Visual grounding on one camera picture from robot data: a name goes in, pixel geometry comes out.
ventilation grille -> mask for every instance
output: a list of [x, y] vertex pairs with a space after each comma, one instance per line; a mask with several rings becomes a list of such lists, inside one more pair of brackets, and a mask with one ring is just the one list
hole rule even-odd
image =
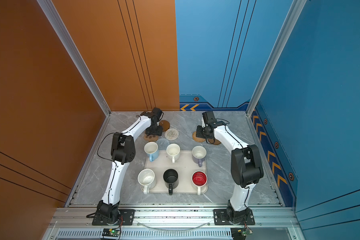
[[[100, 239], [102, 228], [60, 228], [56, 239]], [[232, 239], [229, 228], [206, 228], [190, 232], [184, 231], [151, 231], [144, 228], [124, 228], [121, 232], [123, 240], [128, 239]]]

purple mug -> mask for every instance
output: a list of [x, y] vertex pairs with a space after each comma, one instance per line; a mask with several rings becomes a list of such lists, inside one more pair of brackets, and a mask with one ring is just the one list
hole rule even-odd
[[193, 161], [202, 167], [202, 163], [205, 161], [206, 149], [202, 146], [196, 146], [192, 149], [192, 159]]

robotic arm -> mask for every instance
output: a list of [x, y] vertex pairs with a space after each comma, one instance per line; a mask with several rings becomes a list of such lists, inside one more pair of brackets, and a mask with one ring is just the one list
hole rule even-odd
[[213, 111], [203, 113], [202, 125], [197, 126], [196, 136], [217, 139], [231, 151], [231, 175], [236, 185], [228, 201], [227, 215], [232, 224], [240, 224], [253, 215], [247, 204], [254, 186], [264, 175], [259, 148], [236, 137], [225, 122], [217, 121]]
[[111, 146], [112, 170], [106, 191], [97, 204], [93, 225], [113, 225], [119, 219], [120, 190], [125, 172], [136, 155], [135, 141], [144, 131], [147, 135], [161, 136], [163, 127], [159, 126], [158, 122], [162, 114], [163, 112], [159, 108], [153, 108], [150, 113], [144, 111], [140, 114], [139, 120], [132, 126], [121, 133], [116, 132], [113, 134]]

mug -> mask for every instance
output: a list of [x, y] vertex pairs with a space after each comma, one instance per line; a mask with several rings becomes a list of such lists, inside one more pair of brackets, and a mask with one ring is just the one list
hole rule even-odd
[[207, 177], [205, 172], [196, 171], [192, 174], [192, 186], [197, 190], [197, 195], [205, 191]]
[[175, 163], [180, 157], [180, 146], [175, 143], [170, 144], [167, 147], [167, 155], [172, 159], [172, 163]]
[[206, 149], [202, 146], [196, 146], [192, 149], [192, 160], [202, 167], [202, 163], [205, 161]]
[[156, 185], [155, 173], [151, 169], [144, 169], [137, 176], [137, 180], [141, 185], [141, 190], [145, 195], [149, 194], [149, 190]]
[[148, 142], [144, 146], [144, 151], [149, 157], [149, 161], [153, 162], [158, 157], [158, 145], [156, 142]]
[[179, 185], [179, 179], [177, 171], [174, 169], [168, 169], [163, 175], [165, 185], [168, 187], [169, 195], [172, 195], [173, 189]]

black mug handle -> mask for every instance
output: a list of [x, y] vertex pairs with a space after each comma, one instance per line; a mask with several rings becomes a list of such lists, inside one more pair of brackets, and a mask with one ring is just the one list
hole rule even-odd
[[173, 193], [172, 183], [170, 183], [168, 186], [168, 192], [169, 192], [169, 195], [172, 195], [172, 193]]

